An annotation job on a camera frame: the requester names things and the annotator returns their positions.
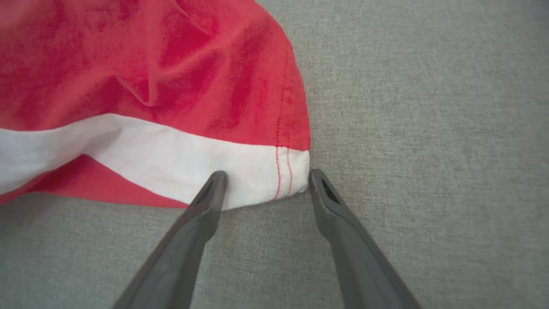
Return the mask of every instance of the white fabric stripe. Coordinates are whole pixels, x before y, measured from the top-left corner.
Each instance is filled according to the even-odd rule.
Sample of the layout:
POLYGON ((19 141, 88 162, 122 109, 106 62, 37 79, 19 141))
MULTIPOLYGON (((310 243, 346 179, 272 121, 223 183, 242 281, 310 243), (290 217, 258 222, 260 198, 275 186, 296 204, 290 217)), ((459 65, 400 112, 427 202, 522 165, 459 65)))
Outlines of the white fabric stripe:
POLYGON ((274 146, 210 139, 145 120, 103 114, 44 131, 0 129, 0 194, 24 185, 87 154, 125 179, 149 191, 190 203, 216 170, 229 176, 223 209, 271 200, 278 188, 287 196, 292 167, 292 194, 307 186, 309 152, 274 146))

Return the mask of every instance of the textured gray fabric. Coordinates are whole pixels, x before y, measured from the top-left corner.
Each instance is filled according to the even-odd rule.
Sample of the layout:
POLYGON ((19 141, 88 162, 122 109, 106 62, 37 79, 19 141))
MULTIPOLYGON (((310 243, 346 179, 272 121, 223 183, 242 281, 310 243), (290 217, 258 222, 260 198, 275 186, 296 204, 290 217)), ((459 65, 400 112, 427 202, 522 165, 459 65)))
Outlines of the textured gray fabric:
MULTIPOLYGON (((549 3, 260 3, 322 168, 425 308, 549 307, 549 3)), ((0 207, 1 308, 107 308, 181 211, 0 207)), ((225 212, 193 308, 342 308, 307 194, 225 212)))

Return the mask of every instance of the red and white cloth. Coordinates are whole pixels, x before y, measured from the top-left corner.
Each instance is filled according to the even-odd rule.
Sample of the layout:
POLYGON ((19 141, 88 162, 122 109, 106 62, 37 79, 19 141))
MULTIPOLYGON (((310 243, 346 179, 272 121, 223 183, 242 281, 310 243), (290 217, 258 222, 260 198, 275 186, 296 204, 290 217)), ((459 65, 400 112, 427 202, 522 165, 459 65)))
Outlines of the red and white cloth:
POLYGON ((0 3, 0 202, 29 191, 225 209, 306 188, 293 50, 252 0, 0 3))

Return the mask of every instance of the seam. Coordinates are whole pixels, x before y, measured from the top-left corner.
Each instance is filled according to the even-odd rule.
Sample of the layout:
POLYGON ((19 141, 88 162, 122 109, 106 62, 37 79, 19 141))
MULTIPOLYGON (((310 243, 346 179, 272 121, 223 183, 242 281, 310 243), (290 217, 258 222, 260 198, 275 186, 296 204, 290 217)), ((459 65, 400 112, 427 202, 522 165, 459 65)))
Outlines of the seam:
POLYGON ((284 59, 284 77, 282 78, 282 94, 280 97, 280 110, 278 111, 278 122, 276 127, 276 166, 278 170, 278 188, 276 190, 276 194, 273 198, 273 200, 276 200, 278 197, 278 194, 280 193, 280 187, 281 187, 281 174, 280 174, 280 162, 278 159, 278 148, 280 147, 280 122, 282 121, 282 109, 284 106, 284 95, 286 93, 286 78, 288 77, 288 51, 286 50, 285 59, 284 59))
POLYGON ((288 169, 290 170, 290 189, 288 189, 288 193, 286 194, 286 197, 290 196, 290 193, 292 193, 292 181, 294 180, 294 176, 292 174, 292 167, 290 166, 290 147, 288 146, 288 153, 286 154, 286 158, 288 159, 288 169))

